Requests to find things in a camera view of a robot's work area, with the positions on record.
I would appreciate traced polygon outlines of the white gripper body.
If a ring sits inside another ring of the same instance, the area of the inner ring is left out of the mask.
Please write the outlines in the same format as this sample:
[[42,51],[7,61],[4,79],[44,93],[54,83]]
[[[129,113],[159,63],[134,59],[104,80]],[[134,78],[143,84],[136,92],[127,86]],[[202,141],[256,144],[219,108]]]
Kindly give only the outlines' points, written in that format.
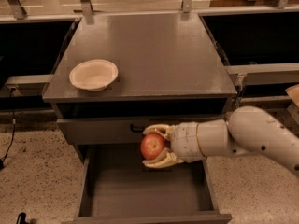
[[196,122],[180,123],[170,135],[170,149],[180,162],[200,160],[200,148],[197,140]]

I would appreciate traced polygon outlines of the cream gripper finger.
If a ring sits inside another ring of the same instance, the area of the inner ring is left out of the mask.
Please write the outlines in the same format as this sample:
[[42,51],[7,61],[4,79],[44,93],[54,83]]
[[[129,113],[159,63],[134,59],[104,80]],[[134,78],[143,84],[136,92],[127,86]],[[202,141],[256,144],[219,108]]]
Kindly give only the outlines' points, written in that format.
[[149,135],[151,133],[157,133],[165,140],[169,141],[172,132],[176,129],[175,125],[168,124],[153,124],[146,127],[143,131],[144,135]]
[[163,150],[154,160],[142,161],[142,163],[152,169],[163,169],[178,164],[178,158],[169,149]]

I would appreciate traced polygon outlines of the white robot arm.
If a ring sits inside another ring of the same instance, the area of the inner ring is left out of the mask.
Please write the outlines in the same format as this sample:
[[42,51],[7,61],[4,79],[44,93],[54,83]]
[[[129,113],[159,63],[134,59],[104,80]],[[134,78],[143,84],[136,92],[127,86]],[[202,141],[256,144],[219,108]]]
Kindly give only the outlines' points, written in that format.
[[255,106],[235,110],[227,120],[156,124],[144,135],[156,133],[169,146],[155,158],[144,161],[160,169],[207,157],[237,157],[261,154],[299,176],[299,138],[266,111]]

